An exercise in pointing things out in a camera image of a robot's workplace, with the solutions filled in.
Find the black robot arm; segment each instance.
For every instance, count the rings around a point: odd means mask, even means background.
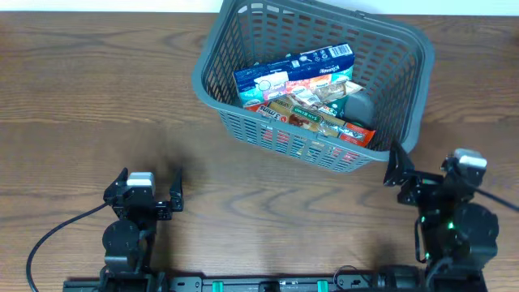
[[[169,190],[170,200],[155,201],[153,174],[128,174],[128,170],[124,169],[106,189],[103,196],[105,204],[90,212],[109,205],[119,219],[110,225],[103,235],[106,266],[101,270],[100,280],[65,281],[63,291],[486,292],[482,269],[497,253],[495,240],[499,226],[495,214],[481,205],[470,203],[474,191],[480,191],[478,186],[483,180],[486,165],[487,161],[479,153],[458,149],[448,156],[442,165],[445,176],[429,174],[415,170],[402,147],[397,143],[392,145],[384,185],[400,186],[398,202],[418,208],[418,219],[414,225],[415,251],[417,260],[427,264],[425,269],[392,265],[384,266],[377,271],[358,271],[355,267],[344,266],[333,276],[325,277],[170,279],[166,278],[163,272],[151,270],[150,259],[157,222],[170,220],[173,212],[183,209],[182,174],[178,171],[178,175],[173,179],[174,183]],[[421,259],[419,248],[420,233],[424,259]],[[32,280],[30,260],[28,279]]]

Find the snack bar wrapper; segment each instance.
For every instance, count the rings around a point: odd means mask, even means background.
[[[356,93],[363,87],[352,81],[332,84],[327,77],[327,75],[319,77],[320,82],[317,84],[319,86],[316,86],[316,83],[308,82],[307,79],[288,81],[286,83],[286,96],[295,105],[336,116],[337,113],[330,113],[326,105],[349,94]]]
[[[375,131],[369,131],[328,114],[322,114],[305,109],[300,105],[295,105],[286,97],[272,101],[267,105],[257,105],[254,109],[257,113],[266,117],[275,118],[296,127],[320,132],[324,135],[337,137],[362,147],[366,147],[375,134]]]

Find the wire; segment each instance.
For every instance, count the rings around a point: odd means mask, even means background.
[[[67,220],[67,221],[63,222],[62,224],[54,227],[51,231],[49,231],[47,234],[45,234],[40,239],[40,241],[32,248],[32,251],[29,254],[29,257],[27,258],[27,265],[25,266],[25,274],[27,276],[27,282],[28,282],[29,286],[31,287],[32,292],[38,292],[38,289],[36,288],[36,284],[34,284],[34,280],[32,279],[32,273],[31,273],[32,259],[34,258],[34,255],[38,251],[38,248],[40,248],[40,246],[45,242],[45,240],[47,240],[52,234],[56,233],[56,231],[60,230],[61,228],[65,227],[75,221],[78,221],[81,218],[85,218],[86,216],[91,215],[91,214],[103,209],[106,206],[108,206],[108,203],[104,203],[97,208],[94,208],[88,212],[78,215],[78,216],[76,216],[70,220]]]
[[[420,235],[418,234],[418,224],[420,224],[420,217],[414,222],[414,257],[419,263],[425,264],[427,259],[420,260]]]
[[[499,203],[499,204],[502,204],[504,207],[507,207],[507,208],[510,208],[512,209],[513,211],[515,212],[518,212],[519,213],[519,206],[513,204],[513,203],[510,203],[508,202],[507,200],[505,199],[501,199],[500,197],[498,197],[497,195],[492,195],[491,193],[489,193],[488,191],[484,191],[482,189],[480,189],[479,187],[476,187],[475,185],[473,185],[472,183],[468,182],[465,178],[463,178],[461,176],[461,174],[458,174],[456,172],[453,172],[459,179],[461,179],[467,186],[469,186],[473,191],[476,191],[478,192],[479,194],[481,195],[484,195],[486,196],[488,199],[490,200],[494,200],[495,202]]]
[[[431,268],[431,271],[427,274],[427,278],[425,279],[425,287],[427,289],[431,288],[430,285],[431,285],[431,280],[432,278],[434,277],[434,275],[436,275],[440,268],[444,265],[448,265],[450,266],[451,264],[453,264],[453,259],[450,258],[450,257],[444,257],[442,258],[441,260],[438,260],[436,262],[436,264],[434,264]]]
[[[345,268],[352,268],[352,269],[354,269],[355,271],[358,271],[357,268],[355,268],[354,266],[352,266],[352,265],[350,265],[350,264],[343,265],[343,266],[339,267],[339,268],[337,269],[337,271],[335,271],[335,273],[333,274],[333,284],[335,284],[335,286],[337,286],[337,288],[339,288],[340,290],[344,290],[344,288],[342,288],[339,284],[337,284],[337,274],[338,274],[340,271],[342,271],[343,269],[345,269]],[[368,280],[364,277],[364,275],[362,275],[362,274],[359,274],[359,275],[360,275],[360,277],[362,277],[362,279],[364,279],[364,281],[366,281],[367,285],[371,287],[371,282],[368,281]]]
[[[469,183],[467,183],[467,184],[469,185],[469,187],[474,189],[474,191],[480,193],[481,195],[486,196],[488,199],[494,200],[495,202],[497,202],[499,204],[502,204],[504,207],[508,207],[508,208],[512,209],[513,211],[519,213],[519,207],[516,206],[515,204],[512,204],[512,203],[508,202],[507,200],[501,199],[500,197],[498,197],[496,195],[492,195],[488,191],[484,191],[484,190],[482,190],[482,189],[480,189],[480,188],[478,188],[476,186],[473,186],[473,185],[471,185]]]

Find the basket handle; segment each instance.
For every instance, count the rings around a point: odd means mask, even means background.
[[[308,6],[312,6],[313,8],[323,8],[323,9],[326,9],[328,11],[339,11],[341,14],[347,14],[347,15],[350,15],[350,16],[353,16],[353,17],[357,17],[357,18],[360,18],[360,19],[365,18],[366,16],[370,15],[370,13],[367,13],[367,12],[364,12],[364,11],[360,11],[360,10],[351,11],[351,10],[346,9],[346,8],[341,8],[341,7],[338,7],[338,6],[322,3],[322,2],[319,2],[319,1],[316,1],[316,0],[294,0],[294,1],[300,2],[300,3],[308,5]]]

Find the food packaging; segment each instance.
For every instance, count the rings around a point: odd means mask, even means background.
[[[283,97],[290,86],[296,91],[309,90],[292,93],[295,96],[301,93],[298,96],[301,99],[316,98],[304,106],[316,109],[326,101],[321,101],[312,91],[352,80],[354,60],[354,53],[348,44],[328,46],[235,71],[234,82],[244,108]]]
[[[375,131],[363,129],[331,115],[295,105],[287,97],[277,99],[267,105],[257,105],[255,109],[257,113],[264,116],[275,118],[281,122],[287,122],[309,131],[337,137],[362,147],[366,147],[375,134]]]

